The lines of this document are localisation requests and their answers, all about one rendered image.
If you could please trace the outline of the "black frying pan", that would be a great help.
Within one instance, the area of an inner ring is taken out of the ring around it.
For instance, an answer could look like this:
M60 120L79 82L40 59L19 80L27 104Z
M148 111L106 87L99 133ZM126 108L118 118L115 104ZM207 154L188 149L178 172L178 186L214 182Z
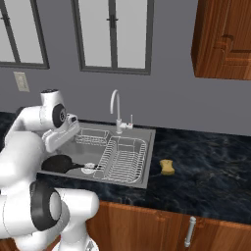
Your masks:
M97 168L97 165L93 163L83 165L77 164L74 163L72 158L67 155L51 156L48 159L44 160L41 165L42 171L54 172L59 174L66 174L69 170L79 168L95 170Z

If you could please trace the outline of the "grey framed window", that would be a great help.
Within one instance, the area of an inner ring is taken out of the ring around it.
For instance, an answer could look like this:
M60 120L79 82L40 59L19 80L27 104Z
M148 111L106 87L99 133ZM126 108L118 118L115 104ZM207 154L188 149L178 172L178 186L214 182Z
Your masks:
M72 0L79 69L150 75L154 0Z
M49 69L36 0L0 0L0 67Z

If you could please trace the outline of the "wooden base cupboard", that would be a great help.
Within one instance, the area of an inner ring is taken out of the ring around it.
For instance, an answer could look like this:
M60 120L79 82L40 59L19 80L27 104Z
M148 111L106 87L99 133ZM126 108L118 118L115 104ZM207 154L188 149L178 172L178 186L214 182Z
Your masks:
M103 201L86 225L100 251L251 251L251 225L200 217L185 246L190 219Z

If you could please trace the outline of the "silver curved tap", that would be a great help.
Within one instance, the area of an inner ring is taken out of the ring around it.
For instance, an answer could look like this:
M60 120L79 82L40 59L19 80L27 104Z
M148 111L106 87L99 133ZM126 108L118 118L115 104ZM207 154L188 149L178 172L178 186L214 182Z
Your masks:
M118 89L115 89L111 96L111 101L110 101L111 114L114 113L114 107L117 107L116 133L122 134L124 129L133 129L133 121L130 121L128 124L122 121L120 93Z

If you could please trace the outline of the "wooden wall cupboard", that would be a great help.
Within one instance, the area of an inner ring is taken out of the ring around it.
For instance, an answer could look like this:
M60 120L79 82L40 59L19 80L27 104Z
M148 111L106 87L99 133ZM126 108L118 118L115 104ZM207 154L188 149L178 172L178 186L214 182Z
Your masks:
M194 75L251 80L251 0L198 0Z

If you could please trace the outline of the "beige wall socket plate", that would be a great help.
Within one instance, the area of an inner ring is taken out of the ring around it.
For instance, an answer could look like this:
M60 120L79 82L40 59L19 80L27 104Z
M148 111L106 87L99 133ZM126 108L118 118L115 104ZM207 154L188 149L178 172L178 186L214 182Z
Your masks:
M14 77L18 86L18 90L23 92L29 92L25 73L14 72Z

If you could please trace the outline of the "steel sink basin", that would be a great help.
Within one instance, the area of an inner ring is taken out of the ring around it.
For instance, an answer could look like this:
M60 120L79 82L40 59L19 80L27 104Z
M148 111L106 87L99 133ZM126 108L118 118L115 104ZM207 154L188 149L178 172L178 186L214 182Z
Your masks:
M123 131L122 134L116 133L116 127L114 125L99 125L99 124L91 124L91 123L80 123L80 128L93 128L93 129L103 129L108 130L112 136L121 136L121 137L132 137L132 138L139 138L144 140L147 143L147 152L146 152L146 159L144 163L143 174L141 180L137 181L136 183L119 183L114 181L108 181L103 179L94 178L93 175L96 172L95 170L91 169L74 169L69 170L66 174L59 174L54 172L47 172L42 171L41 169L39 172L41 174L53 175L53 176L65 176L70 178L79 178L91 181L98 181L110 184L117 184L117 185L124 185L128 187L137 187L137 188L146 188L148 183L149 177L149 170L151 165L152 159L152 151L154 146L155 140L155 129L148 129L148 128L133 128L133 129L126 129ZM55 156L55 155L67 155L70 156L74 163L77 164L90 164L93 163L97 165L100 162L102 154L106 146L97 146L97 145L86 145L77 143L75 138L72 138L70 141L62 145L56 151L51 154L48 154L48 157Z

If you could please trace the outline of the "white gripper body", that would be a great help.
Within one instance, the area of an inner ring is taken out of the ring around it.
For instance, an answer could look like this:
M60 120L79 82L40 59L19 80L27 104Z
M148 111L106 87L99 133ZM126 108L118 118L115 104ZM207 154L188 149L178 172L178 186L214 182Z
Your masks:
M80 130L79 123L74 122L64 131L48 130L42 135L46 151L53 153L63 144L71 140Z

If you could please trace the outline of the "yellow sponge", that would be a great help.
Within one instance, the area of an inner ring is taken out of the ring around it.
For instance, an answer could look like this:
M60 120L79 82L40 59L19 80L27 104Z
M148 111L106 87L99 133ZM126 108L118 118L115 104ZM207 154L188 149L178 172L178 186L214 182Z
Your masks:
M161 174L164 176L171 176L175 173L172 160L161 160Z

